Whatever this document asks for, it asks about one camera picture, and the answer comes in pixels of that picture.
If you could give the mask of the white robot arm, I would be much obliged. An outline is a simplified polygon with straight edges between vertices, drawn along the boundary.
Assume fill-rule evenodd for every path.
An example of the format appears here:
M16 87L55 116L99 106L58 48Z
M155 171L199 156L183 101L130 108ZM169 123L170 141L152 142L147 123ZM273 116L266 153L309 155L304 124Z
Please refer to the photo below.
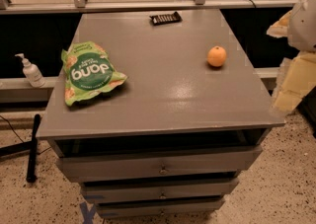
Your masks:
M301 51L316 51L316 0L299 0L288 24L288 43Z

